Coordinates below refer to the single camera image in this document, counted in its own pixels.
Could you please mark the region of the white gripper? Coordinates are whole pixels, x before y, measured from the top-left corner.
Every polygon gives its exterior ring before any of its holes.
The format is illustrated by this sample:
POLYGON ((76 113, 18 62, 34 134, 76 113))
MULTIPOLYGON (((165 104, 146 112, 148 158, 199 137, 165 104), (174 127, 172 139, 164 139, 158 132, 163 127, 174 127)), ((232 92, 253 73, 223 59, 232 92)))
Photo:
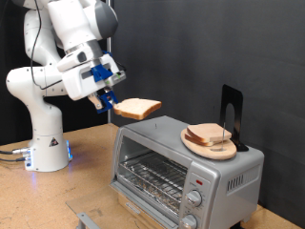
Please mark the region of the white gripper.
POLYGON ((103 53, 96 42, 73 47, 58 62, 57 69, 69 97, 78 100, 88 97, 96 110, 104 106, 97 91, 114 86, 126 78, 109 53, 103 53))

